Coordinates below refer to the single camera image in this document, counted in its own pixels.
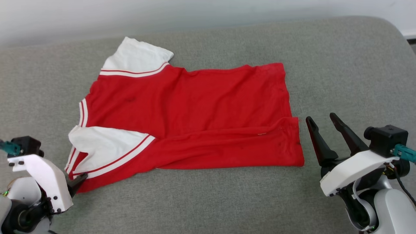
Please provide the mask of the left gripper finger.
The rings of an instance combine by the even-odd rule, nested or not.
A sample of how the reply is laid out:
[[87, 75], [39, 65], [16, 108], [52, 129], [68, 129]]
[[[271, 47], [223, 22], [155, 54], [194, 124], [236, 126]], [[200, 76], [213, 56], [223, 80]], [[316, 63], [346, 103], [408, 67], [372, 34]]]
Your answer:
[[77, 191], [87, 178], [88, 174], [80, 174], [75, 179], [67, 181], [67, 188], [71, 197], [74, 197], [76, 195]]

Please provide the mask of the red and white garment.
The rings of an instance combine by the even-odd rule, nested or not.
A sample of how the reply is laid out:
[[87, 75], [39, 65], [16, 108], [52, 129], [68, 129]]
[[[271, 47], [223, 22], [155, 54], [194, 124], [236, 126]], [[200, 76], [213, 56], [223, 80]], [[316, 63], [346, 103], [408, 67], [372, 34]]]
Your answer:
[[187, 71], [125, 37], [79, 103], [65, 171], [88, 192], [153, 169], [303, 166], [282, 63]]

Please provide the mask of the grey fabric sofa seat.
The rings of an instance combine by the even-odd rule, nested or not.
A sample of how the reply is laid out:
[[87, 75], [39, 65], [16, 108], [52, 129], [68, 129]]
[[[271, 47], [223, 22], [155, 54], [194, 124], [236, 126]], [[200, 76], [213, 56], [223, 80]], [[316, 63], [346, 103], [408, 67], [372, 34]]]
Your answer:
[[[62, 168], [78, 103], [123, 36], [0, 49], [0, 139], [30, 135]], [[390, 22], [349, 16], [137, 35], [174, 52], [189, 71], [282, 62], [305, 165], [155, 169], [76, 195], [55, 216], [58, 234], [357, 234], [343, 201], [325, 197], [305, 118], [349, 155], [329, 114], [360, 137], [369, 126], [409, 132], [416, 149], [416, 54]]]

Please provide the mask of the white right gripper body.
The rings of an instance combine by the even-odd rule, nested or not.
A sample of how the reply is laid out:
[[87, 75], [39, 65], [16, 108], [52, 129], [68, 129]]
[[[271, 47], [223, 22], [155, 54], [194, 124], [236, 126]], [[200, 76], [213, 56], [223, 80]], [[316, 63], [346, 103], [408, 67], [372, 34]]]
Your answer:
[[325, 196], [335, 194], [338, 188], [342, 189], [384, 163], [394, 160], [398, 160], [398, 157], [385, 158], [371, 150], [359, 152], [328, 172], [320, 181], [321, 190]]

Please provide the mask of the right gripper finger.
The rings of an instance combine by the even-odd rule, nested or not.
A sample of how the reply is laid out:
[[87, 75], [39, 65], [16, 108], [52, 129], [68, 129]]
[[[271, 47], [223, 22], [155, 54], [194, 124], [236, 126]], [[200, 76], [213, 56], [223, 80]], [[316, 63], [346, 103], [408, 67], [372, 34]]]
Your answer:
[[330, 119], [336, 130], [341, 133], [349, 150], [350, 156], [354, 156], [359, 152], [368, 151], [369, 147], [364, 143], [355, 132], [346, 125], [335, 113], [330, 113]]
[[319, 165], [321, 167], [331, 166], [338, 159], [338, 154], [331, 150], [328, 144], [324, 141], [313, 118], [308, 116], [305, 121]]

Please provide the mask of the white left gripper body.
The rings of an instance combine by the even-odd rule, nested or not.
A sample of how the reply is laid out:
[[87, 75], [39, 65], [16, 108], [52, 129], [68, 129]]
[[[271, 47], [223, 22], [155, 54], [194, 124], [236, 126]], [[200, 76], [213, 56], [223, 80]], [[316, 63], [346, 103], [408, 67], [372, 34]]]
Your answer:
[[54, 213], [67, 211], [73, 206], [72, 197], [67, 187], [64, 173], [51, 161], [35, 154], [8, 158], [13, 163], [13, 172], [27, 171], [51, 198]]

